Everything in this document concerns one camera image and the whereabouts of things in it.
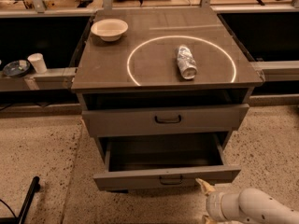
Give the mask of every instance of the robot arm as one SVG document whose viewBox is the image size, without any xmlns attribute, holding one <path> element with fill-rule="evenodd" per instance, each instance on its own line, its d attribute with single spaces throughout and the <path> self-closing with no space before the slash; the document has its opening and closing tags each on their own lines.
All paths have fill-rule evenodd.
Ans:
<svg viewBox="0 0 299 224">
<path fill-rule="evenodd" d="M 234 220 L 249 224 L 299 223 L 299 212 L 258 189 L 244 189 L 232 194 L 210 191 L 206 195 L 206 210 L 216 222 Z"/>
</svg>

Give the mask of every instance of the black stand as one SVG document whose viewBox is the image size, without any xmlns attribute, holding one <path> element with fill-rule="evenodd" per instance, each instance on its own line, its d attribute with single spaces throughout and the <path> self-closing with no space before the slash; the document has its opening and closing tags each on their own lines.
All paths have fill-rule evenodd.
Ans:
<svg viewBox="0 0 299 224">
<path fill-rule="evenodd" d="M 26 196 L 25 201 L 21 207 L 19 216 L 18 217 L 0 217 L 1 224 L 21 224 L 25 221 L 31 201 L 34 198 L 36 191 L 39 191 L 39 188 L 40 188 L 38 181 L 39 181 L 39 177 L 35 176 L 31 182 L 30 188 L 27 192 L 27 196 Z"/>
</svg>

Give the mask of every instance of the concrete floor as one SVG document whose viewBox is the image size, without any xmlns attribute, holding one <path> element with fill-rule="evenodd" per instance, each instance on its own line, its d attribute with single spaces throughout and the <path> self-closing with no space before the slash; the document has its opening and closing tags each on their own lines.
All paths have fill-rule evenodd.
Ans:
<svg viewBox="0 0 299 224">
<path fill-rule="evenodd" d="M 218 190 L 261 189 L 299 210 L 299 100 L 254 104 L 225 149 L 242 171 Z M 93 175 L 103 163 L 82 125 L 78 105 L 11 106 L 0 111 L 0 199 L 18 214 L 32 178 L 41 190 L 25 223 L 201 223 L 198 187 L 99 191 Z M 0 203 L 0 217 L 11 214 Z"/>
</svg>

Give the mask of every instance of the speckled floor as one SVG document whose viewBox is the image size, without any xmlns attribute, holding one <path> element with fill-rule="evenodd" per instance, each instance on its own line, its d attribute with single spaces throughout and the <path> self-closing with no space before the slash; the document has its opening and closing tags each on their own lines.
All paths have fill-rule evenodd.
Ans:
<svg viewBox="0 0 299 224">
<path fill-rule="evenodd" d="M 254 187 L 299 210 L 299 108 L 253 106 L 225 149 L 242 171 L 218 190 Z M 201 223 L 198 187 L 99 191 L 103 163 L 76 105 L 8 107 L 0 111 L 0 199 L 18 214 L 32 178 L 40 177 L 25 223 Z M 11 217 L 0 203 L 0 217 Z"/>
</svg>

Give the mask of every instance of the white bowl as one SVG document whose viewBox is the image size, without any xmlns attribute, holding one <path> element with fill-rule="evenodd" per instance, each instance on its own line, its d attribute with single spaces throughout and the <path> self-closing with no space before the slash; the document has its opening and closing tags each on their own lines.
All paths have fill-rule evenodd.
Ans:
<svg viewBox="0 0 299 224">
<path fill-rule="evenodd" d="M 94 23 L 91 30 L 104 41 L 116 41 L 128 30 L 128 24 L 118 19 L 105 19 Z"/>
</svg>

